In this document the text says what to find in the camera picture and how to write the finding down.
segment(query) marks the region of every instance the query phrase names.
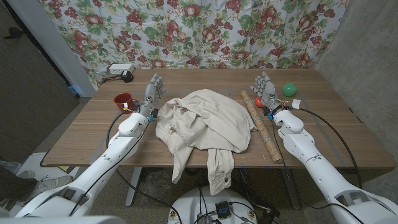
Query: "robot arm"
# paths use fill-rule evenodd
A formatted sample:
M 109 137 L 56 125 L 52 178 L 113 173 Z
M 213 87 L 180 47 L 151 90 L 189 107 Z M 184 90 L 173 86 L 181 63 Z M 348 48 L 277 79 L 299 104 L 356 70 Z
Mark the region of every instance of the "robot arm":
M 154 105 L 159 102 L 164 92 L 162 78 L 158 78 L 155 74 L 147 85 L 146 95 L 140 105 L 139 113 L 131 114 L 119 125 L 119 131 L 112 137 L 109 147 L 101 157 L 72 183 L 35 197 L 16 215 L 16 218 L 87 215 L 96 197 L 120 163 L 137 151 L 138 141 L 153 119 Z
M 363 223 L 398 223 L 398 205 L 353 186 L 320 153 L 302 120 L 281 107 L 274 84 L 265 72 L 263 77 L 256 78 L 256 85 L 258 89 L 251 88 L 280 126 L 278 135 L 284 140 L 286 150 L 305 166 L 328 203 L 344 206 Z M 359 223 L 343 208 L 332 206 L 331 210 L 339 224 Z

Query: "beige cloth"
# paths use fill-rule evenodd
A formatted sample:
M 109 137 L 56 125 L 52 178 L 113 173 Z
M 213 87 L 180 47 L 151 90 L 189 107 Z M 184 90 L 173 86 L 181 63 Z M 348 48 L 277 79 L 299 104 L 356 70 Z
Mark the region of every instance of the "beige cloth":
M 232 152 L 248 148 L 250 130 L 256 127 L 246 108 L 211 90 L 198 90 L 161 107 L 156 136 L 174 155 L 172 182 L 175 184 L 192 149 L 207 149 L 210 193 L 215 195 L 231 186 Z

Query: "wooden tabletop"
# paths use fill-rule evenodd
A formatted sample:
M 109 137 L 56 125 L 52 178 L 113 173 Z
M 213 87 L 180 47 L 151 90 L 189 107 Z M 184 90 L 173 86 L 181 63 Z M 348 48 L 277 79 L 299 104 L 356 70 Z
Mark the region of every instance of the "wooden tabletop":
M 302 100 L 301 107 L 324 117 L 345 139 L 350 147 L 358 167 L 391 168 L 395 166 L 392 156 L 380 142 L 352 113 L 344 101 L 330 87 L 316 70 L 311 69 L 267 69 L 281 100 L 291 101 L 282 94 L 286 83 L 294 83 L 298 91 L 294 98 Z M 134 81 L 123 83 L 111 81 L 102 85 L 94 97 L 72 122 L 56 145 L 44 159 L 50 166 L 88 166 L 105 150 L 104 137 L 109 125 L 118 113 L 113 98 L 124 92 L 131 92 L 133 98 L 143 99 L 144 89 L 154 73 L 163 77 L 166 93 L 159 107 L 172 98 L 183 98 L 195 90 L 204 88 L 221 93 L 244 106 L 240 92 L 246 90 L 254 101 L 255 94 L 249 89 L 254 79 L 261 75 L 261 69 L 217 69 L 217 70 L 135 70 Z M 305 129 L 315 138 L 319 151 L 337 168 L 352 168 L 344 145 L 336 134 L 321 120 L 312 115 L 293 110 L 293 114 L 303 120 Z M 123 115 L 116 122 L 111 136 L 118 124 L 127 118 Z M 272 136 L 272 123 L 263 116 L 264 124 Z M 151 122 L 139 143 L 138 151 L 123 165 L 138 167 L 172 167 L 173 156 L 167 146 L 155 135 L 156 120 Z M 290 168 L 303 165 L 291 156 L 283 147 L 280 137 L 277 140 L 285 163 Z M 205 150 L 194 149 L 187 167 L 206 167 L 208 154 Z M 274 164 L 261 141 L 258 132 L 253 132 L 249 147 L 243 153 L 233 153 L 235 167 L 282 167 Z

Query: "floral curtain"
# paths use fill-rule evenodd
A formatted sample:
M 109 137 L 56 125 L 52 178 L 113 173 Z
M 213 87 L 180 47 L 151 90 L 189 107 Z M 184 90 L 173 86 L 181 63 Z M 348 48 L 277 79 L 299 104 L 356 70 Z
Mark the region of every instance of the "floral curtain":
M 39 0 L 95 88 L 136 68 L 310 68 L 349 0 Z

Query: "power strip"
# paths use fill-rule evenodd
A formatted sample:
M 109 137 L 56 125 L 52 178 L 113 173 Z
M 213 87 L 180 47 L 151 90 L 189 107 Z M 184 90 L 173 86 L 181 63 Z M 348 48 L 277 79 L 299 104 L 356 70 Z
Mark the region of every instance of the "power strip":
M 134 71 L 134 66 L 132 66 L 132 64 L 113 64 L 109 70 L 112 75 L 120 75 L 123 71 L 129 71 L 132 73 Z

